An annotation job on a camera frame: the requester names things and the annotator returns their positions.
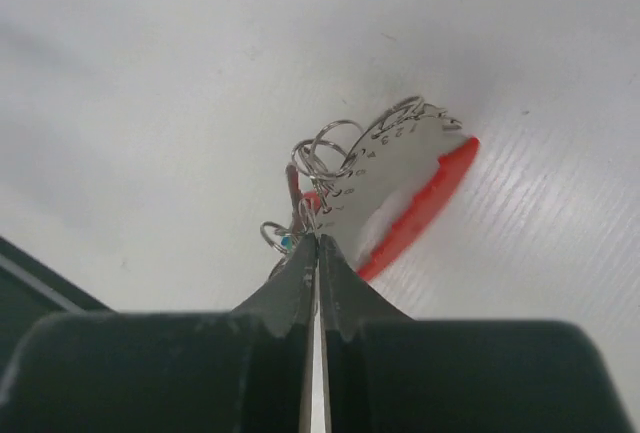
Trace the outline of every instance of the white surface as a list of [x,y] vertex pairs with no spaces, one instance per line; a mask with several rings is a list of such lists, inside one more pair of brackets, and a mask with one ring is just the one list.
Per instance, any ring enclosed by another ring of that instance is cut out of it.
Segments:
[[0,233],[119,309],[237,304],[293,143],[408,94],[482,150],[377,287],[582,325],[640,423],[638,0],[0,0]]

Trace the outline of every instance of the red object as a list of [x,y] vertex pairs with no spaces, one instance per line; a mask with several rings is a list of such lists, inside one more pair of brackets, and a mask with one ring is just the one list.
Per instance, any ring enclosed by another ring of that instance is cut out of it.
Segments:
[[471,137],[464,145],[438,158],[440,168],[391,226],[385,239],[371,252],[371,261],[358,275],[371,281],[420,236],[447,204],[478,153],[480,142]]

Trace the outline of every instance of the black object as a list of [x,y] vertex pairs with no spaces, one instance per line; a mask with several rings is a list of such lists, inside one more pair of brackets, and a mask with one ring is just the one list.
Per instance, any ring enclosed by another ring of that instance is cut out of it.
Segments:
[[308,431],[316,276],[334,433],[632,431],[577,328],[413,321],[312,235],[231,312],[42,320],[0,431]]
[[38,319],[54,312],[93,310],[108,308],[0,238],[0,372]]

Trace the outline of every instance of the white table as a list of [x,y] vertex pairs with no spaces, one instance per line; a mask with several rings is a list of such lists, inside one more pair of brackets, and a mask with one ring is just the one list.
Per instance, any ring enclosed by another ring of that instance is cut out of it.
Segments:
[[638,0],[0,0],[0,234],[123,310],[231,307],[290,147],[422,93],[482,150],[376,287],[559,318],[640,424]]

